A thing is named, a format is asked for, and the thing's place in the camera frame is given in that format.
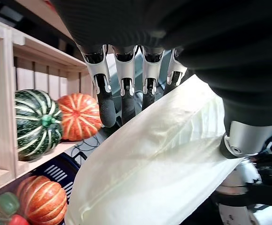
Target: blue basket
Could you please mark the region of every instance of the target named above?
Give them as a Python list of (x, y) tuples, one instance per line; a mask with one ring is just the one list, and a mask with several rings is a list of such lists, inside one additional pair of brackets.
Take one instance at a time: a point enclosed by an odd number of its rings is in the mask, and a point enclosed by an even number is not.
[(73, 157), (62, 153), (32, 171), (32, 175), (46, 176), (51, 181), (58, 182), (64, 188), (67, 195), (67, 203), (69, 204), (76, 173), (80, 169), (80, 165), (76, 162), (76, 157), (78, 156), (85, 160), (87, 159), (87, 156), (81, 151)]

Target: wooden crate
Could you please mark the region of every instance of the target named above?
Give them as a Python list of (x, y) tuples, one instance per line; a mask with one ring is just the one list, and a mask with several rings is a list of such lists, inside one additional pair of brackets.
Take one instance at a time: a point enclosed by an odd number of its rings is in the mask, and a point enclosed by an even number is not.
[(94, 92), (84, 62), (0, 23), (0, 188), (75, 145), (61, 143), (38, 160), (18, 160), (14, 92), (30, 88), (54, 100)]

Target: white cloth bag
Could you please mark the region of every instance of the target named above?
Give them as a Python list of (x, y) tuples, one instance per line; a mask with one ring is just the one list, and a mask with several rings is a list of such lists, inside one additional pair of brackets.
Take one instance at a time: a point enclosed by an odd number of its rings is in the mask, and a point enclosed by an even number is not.
[(221, 98), (195, 75), (105, 140), (79, 170), (66, 225), (178, 225), (237, 166), (219, 153)]

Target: green striped squash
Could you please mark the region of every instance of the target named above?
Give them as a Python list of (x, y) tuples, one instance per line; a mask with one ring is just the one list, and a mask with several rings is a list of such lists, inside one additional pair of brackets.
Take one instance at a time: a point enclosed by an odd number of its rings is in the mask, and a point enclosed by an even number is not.
[(62, 113), (42, 90), (15, 92), (18, 156), (33, 160), (56, 147), (62, 138)]

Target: orange striped pumpkin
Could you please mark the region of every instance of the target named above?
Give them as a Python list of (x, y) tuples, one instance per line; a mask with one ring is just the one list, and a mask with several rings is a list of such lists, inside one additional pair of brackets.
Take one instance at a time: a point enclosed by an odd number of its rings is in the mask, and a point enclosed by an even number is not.
[(59, 98), (58, 104), (63, 113), (63, 139), (87, 139), (101, 128), (98, 104), (90, 95), (66, 95)]
[(45, 176), (23, 180), (16, 193), (24, 214), (32, 225), (58, 225), (67, 209), (65, 190)]

